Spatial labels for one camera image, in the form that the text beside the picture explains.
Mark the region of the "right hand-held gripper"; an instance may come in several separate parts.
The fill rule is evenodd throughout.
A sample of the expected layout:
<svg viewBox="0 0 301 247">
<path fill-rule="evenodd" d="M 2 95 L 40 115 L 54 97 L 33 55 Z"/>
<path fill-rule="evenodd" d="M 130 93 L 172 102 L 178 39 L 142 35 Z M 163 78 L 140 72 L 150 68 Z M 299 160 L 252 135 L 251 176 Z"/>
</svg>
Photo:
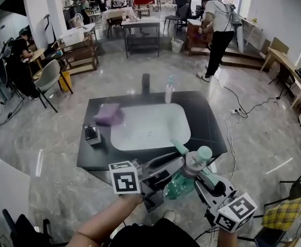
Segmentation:
<svg viewBox="0 0 301 247">
<path fill-rule="evenodd" d="M 239 195 L 228 180 L 219 180 L 216 184 L 217 197 L 200 178 L 194 179 L 194 187 L 200 200 L 208 207 L 205 217 L 209 224 L 229 233 L 245 225 L 258 208 L 248 193 Z"/>
</svg>

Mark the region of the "teal clear spray bottle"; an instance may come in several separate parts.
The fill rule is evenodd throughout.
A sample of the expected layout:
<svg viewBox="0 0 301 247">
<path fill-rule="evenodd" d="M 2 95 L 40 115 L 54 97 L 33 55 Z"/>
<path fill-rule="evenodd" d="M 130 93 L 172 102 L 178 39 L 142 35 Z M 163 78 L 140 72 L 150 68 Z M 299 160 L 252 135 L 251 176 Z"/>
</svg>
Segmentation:
<svg viewBox="0 0 301 247">
<path fill-rule="evenodd" d="M 207 163 L 212 158 L 212 150 L 207 146 L 201 146 L 196 151 L 189 151 L 176 139 L 171 139 L 171 142 L 185 159 L 185 162 L 166 185 L 165 197 L 176 200 L 178 197 L 190 193 L 194 189 L 196 177 L 202 179 L 206 187 L 213 190 L 219 180 L 207 167 Z"/>
</svg>

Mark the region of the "small black white dispenser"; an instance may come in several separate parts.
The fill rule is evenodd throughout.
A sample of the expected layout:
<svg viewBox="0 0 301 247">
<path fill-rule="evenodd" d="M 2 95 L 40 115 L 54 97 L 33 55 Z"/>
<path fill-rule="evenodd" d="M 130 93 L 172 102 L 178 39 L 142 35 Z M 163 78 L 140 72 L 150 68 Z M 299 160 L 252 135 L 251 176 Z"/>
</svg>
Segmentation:
<svg viewBox="0 0 301 247">
<path fill-rule="evenodd" d="M 85 139 L 89 145 L 97 145 L 101 143 L 101 134 L 97 126 L 92 126 L 88 122 L 83 123 L 85 130 Z"/>
</svg>

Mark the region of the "white sink basin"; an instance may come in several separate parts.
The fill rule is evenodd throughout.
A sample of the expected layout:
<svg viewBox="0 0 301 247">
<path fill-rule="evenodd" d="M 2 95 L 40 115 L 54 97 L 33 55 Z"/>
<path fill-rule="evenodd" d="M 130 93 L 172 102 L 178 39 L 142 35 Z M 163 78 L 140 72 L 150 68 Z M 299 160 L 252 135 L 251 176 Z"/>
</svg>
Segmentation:
<svg viewBox="0 0 301 247">
<path fill-rule="evenodd" d="M 175 103 L 120 108 L 122 123 L 111 127 L 111 144 L 120 151 L 174 146 L 171 139 L 186 144 L 191 130 L 184 109 Z"/>
</svg>

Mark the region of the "black sink table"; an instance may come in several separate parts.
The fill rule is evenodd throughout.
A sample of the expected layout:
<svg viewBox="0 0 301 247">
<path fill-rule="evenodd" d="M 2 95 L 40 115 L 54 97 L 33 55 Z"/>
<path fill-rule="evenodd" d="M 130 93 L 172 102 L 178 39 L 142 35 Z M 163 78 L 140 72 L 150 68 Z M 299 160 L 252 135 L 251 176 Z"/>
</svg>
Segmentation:
<svg viewBox="0 0 301 247">
<path fill-rule="evenodd" d="M 145 164 L 161 156 L 178 156 L 178 152 L 174 147 L 121 151 L 111 143 L 111 127 L 100 123 L 96 124 L 92 119 L 103 104 L 118 103 L 121 108 L 163 104 L 164 96 L 164 93 L 150 93 L 90 99 L 84 121 L 98 127 L 101 142 L 90 145 L 86 140 L 85 132 L 82 131 L 77 166 L 105 183 L 111 184 L 110 177 L 106 176 L 109 164 L 133 160 L 138 160 L 139 164 Z M 185 112 L 191 131 L 191 137 L 185 144 L 189 150 L 196 151 L 201 146 L 209 147 L 212 150 L 212 163 L 227 152 L 227 147 L 213 111 L 201 92 L 174 92 L 172 103 L 181 106 Z"/>
</svg>

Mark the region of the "person's right white shoe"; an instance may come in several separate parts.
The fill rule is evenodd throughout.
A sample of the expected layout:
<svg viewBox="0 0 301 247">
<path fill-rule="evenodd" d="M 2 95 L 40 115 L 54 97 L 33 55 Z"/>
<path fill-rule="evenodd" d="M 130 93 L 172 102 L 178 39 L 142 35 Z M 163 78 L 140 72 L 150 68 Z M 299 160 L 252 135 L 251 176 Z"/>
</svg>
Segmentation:
<svg viewBox="0 0 301 247">
<path fill-rule="evenodd" d="M 166 212 L 164 213 L 163 218 L 165 218 L 165 219 L 167 219 L 167 220 L 169 220 L 169 221 L 171 221 L 171 222 L 174 222 L 174 221 L 175 221 L 175 218 L 176 218 L 176 214 L 175 214 L 174 211 L 168 210 L 168 211 L 166 211 Z"/>
</svg>

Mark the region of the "person's black clothing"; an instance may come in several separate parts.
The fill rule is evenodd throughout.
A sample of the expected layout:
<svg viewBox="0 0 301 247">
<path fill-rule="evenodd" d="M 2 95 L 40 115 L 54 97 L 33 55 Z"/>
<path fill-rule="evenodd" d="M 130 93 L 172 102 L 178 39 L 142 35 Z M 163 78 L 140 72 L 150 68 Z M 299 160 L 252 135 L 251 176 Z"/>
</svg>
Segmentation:
<svg viewBox="0 0 301 247">
<path fill-rule="evenodd" d="M 109 247 L 200 247 L 183 229 L 166 218 L 155 225 L 136 223 L 121 229 L 111 240 Z"/>
</svg>

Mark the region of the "purple cloth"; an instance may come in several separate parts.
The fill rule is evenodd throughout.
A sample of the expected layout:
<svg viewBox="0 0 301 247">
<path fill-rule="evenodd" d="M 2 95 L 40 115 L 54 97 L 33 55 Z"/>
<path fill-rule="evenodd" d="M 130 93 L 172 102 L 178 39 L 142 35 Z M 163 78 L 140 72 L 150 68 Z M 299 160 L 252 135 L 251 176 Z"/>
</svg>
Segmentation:
<svg viewBox="0 0 301 247">
<path fill-rule="evenodd" d="M 93 116 L 93 120 L 96 124 L 116 126 L 123 122 L 124 114 L 119 103 L 103 103 L 98 113 Z"/>
</svg>

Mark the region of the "white wastebasket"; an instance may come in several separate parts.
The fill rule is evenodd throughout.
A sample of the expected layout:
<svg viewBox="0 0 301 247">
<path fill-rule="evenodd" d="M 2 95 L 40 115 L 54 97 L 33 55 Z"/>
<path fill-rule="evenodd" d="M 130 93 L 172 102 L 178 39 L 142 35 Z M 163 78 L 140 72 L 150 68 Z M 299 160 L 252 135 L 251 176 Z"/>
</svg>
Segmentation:
<svg viewBox="0 0 301 247">
<path fill-rule="evenodd" d="M 171 43 L 172 43 L 172 52 L 176 53 L 176 54 L 180 53 L 181 50 L 182 50 L 182 46 L 184 44 L 184 41 L 182 41 L 180 39 L 172 38 Z"/>
</svg>

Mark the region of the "yellow bin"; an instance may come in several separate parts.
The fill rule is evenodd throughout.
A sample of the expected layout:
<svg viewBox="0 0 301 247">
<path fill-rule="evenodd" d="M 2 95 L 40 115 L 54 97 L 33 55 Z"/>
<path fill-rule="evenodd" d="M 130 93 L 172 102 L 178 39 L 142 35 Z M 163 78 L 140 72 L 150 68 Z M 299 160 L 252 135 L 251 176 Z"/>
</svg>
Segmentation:
<svg viewBox="0 0 301 247">
<path fill-rule="evenodd" d="M 62 72 L 62 75 L 59 78 L 60 89 L 65 92 L 70 92 L 72 90 L 72 82 L 70 72 Z"/>
</svg>

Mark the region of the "wooden step platform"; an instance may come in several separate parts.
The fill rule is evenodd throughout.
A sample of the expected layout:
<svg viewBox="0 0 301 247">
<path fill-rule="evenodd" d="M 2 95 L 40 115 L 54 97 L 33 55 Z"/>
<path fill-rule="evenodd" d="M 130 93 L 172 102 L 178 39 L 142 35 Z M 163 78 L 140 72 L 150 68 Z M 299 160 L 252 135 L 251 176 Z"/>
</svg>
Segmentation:
<svg viewBox="0 0 301 247">
<path fill-rule="evenodd" d="M 243 54 L 235 48 L 228 47 L 222 57 L 221 64 L 223 66 L 261 70 L 264 59 L 255 54 Z"/>
</svg>

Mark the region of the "brown wooden cabinet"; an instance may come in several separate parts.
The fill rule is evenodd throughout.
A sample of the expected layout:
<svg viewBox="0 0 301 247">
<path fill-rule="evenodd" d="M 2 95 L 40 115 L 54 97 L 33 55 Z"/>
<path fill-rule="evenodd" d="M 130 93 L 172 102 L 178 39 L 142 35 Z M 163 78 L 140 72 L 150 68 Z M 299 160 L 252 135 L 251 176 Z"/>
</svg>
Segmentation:
<svg viewBox="0 0 301 247">
<path fill-rule="evenodd" d="M 188 56 L 209 55 L 213 32 L 204 34 L 200 20 L 187 19 L 185 49 Z"/>
</svg>

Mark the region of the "white oval board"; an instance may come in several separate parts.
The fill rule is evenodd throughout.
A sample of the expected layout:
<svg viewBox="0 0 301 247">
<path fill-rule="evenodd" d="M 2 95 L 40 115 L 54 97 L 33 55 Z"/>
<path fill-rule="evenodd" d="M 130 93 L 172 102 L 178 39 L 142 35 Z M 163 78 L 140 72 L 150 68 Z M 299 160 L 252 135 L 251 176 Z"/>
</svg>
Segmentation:
<svg viewBox="0 0 301 247">
<path fill-rule="evenodd" d="M 235 26 L 235 36 L 239 53 L 244 53 L 243 25 Z"/>
</svg>

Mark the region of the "white plastic basket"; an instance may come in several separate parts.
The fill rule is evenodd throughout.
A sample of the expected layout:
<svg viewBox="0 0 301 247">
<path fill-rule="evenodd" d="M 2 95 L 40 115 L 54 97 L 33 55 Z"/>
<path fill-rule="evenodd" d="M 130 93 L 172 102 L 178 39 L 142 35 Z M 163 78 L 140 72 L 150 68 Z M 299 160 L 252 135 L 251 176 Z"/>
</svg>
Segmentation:
<svg viewBox="0 0 301 247">
<path fill-rule="evenodd" d="M 84 40 L 84 31 L 82 27 L 69 29 L 64 32 L 59 40 L 63 42 L 66 46 L 71 46 L 80 43 Z"/>
</svg>

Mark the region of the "cardboard panel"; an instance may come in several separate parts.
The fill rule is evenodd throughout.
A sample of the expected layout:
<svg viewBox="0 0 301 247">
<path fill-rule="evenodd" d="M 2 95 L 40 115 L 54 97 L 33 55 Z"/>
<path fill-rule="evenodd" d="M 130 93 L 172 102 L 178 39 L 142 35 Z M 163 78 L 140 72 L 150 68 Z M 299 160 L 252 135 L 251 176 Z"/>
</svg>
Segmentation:
<svg viewBox="0 0 301 247">
<path fill-rule="evenodd" d="M 274 37 L 271 42 L 266 39 L 261 48 L 261 52 L 266 55 L 268 48 L 272 48 L 284 54 L 287 54 L 289 51 L 289 47 L 276 37 Z"/>
</svg>

